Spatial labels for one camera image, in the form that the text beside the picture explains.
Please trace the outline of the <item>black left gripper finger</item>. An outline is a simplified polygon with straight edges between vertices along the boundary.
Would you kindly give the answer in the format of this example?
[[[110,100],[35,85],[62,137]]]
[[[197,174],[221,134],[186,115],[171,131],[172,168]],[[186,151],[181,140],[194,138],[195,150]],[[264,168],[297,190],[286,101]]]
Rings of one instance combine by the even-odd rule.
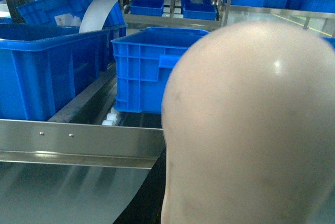
[[[134,198],[114,223],[160,223],[165,193],[165,179],[166,151],[163,150]]]

